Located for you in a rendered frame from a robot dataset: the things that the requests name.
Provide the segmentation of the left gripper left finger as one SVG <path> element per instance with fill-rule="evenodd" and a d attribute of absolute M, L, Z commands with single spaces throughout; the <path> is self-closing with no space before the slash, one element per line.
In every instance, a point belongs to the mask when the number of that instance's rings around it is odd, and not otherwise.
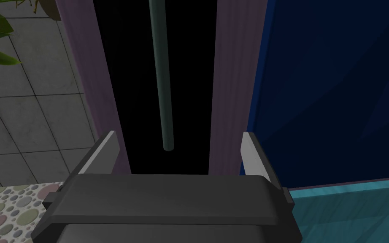
<path fill-rule="evenodd" d="M 109 131 L 83 157 L 77 167 L 78 174 L 111 174 L 120 146 L 115 131 Z"/>

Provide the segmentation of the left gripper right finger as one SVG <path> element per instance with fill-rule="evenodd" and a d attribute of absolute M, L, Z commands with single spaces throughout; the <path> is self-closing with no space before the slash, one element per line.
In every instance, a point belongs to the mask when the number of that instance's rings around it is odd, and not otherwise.
<path fill-rule="evenodd" d="M 240 154 L 246 175 L 263 176 L 273 186 L 282 189 L 281 183 L 254 133 L 243 133 Z"/>

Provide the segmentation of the purple framed black door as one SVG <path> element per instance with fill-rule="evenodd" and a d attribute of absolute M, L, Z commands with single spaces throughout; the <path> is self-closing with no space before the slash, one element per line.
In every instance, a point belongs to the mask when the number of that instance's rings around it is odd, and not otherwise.
<path fill-rule="evenodd" d="M 238 175 L 268 0 L 55 0 L 114 173 Z M 150 2 L 167 25 L 174 149 L 159 115 Z"/>

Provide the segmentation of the dark blue cabinet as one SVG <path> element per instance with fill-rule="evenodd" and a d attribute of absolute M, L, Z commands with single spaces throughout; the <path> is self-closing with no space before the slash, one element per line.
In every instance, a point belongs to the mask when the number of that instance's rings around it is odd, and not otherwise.
<path fill-rule="evenodd" d="M 247 130 L 284 187 L 389 178 L 389 0 L 272 0 Z"/>

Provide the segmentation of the dotted pebble pattern mat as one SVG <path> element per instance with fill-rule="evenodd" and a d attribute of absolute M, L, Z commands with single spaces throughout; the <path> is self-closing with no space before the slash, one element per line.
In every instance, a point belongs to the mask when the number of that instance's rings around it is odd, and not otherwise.
<path fill-rule="evenodd" d="M 0 187 L 0 243 L 33 243 L 31 233 L 46 211 L 42 202 L 62 184 Z"/>

